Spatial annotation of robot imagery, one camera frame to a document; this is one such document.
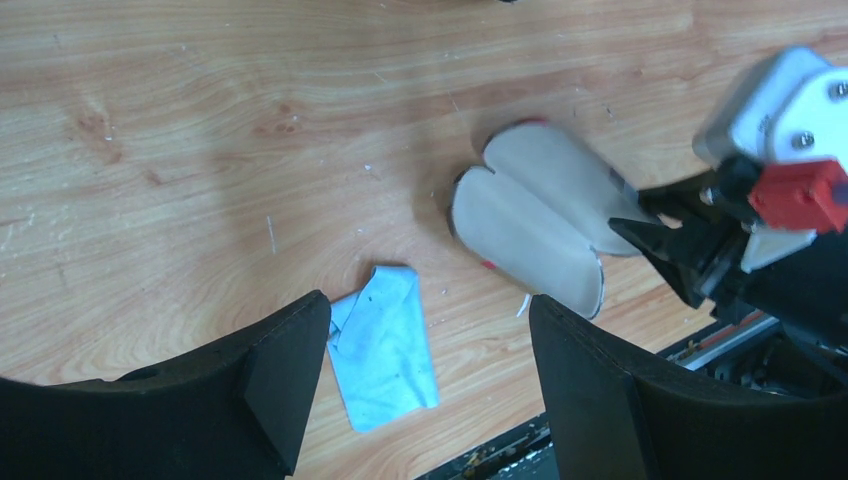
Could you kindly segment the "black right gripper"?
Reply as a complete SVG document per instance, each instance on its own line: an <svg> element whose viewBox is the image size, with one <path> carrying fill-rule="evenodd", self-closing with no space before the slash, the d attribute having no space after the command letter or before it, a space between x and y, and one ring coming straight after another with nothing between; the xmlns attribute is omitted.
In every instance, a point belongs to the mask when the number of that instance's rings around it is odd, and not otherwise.
<svg viewBox="0 0 848 480"><path fill-rule="evenodd" d="M847 343L847 174L834 158L759 165L725 160L718 169L640 190L639 205L668 216L726 215L756 235L813 238L759 267L741 270L735 297L777 317L795 335L829 347ZM611 218L610 228L636 247L678 298L692 308L706 296L699 279L719 249L709 222L689 218L678 228Z"/></svg>

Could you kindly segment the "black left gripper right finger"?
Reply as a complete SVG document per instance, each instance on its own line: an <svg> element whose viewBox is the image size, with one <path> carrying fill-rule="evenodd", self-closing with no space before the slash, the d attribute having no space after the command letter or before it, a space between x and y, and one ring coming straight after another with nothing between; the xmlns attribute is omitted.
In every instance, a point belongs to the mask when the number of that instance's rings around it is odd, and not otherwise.
<svg viewBox="0 0 848 480"><path fill-rule="evenodd" d="M546 295L532 347L563 479L843 479L847 397L751 390L631 344Z"/></svg>

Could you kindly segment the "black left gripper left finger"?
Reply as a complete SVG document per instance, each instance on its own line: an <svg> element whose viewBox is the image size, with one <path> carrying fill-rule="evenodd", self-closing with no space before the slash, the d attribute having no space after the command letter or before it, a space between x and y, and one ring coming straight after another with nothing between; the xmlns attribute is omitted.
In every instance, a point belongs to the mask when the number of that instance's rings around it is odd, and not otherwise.
<svg viewBox="0 0 848 480"><path fill-rule="evenodd" d="M105 381L1 382L5 479L283 479L329 334L312 291L265 319Z"/></svg>

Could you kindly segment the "beige plaid glasses case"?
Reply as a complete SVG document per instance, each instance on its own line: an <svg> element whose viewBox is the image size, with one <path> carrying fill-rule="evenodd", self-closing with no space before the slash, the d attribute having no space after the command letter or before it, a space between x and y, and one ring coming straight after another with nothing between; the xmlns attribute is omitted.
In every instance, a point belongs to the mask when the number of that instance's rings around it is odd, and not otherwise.
<svg viewBox="0 0 848 480"><path fill-rule="evenodd" d="M658 218L601 155L553 123L509 125L486 141L481 156L455 182L453 236L531 293L594 318L605 291L600 257L639 253L610 219Z"/></svg>

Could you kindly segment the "light blue cleaning cloth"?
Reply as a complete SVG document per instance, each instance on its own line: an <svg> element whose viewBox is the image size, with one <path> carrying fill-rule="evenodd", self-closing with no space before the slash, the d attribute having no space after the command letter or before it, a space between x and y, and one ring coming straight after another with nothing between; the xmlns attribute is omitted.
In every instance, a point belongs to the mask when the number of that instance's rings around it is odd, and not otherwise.
<svg viewBox="0 0 848 480"><path fill-rule="evenodd" d="M420 279L411 267L376 266L360 290L333 302L327 351L358 433L440 404Z"/></svg>

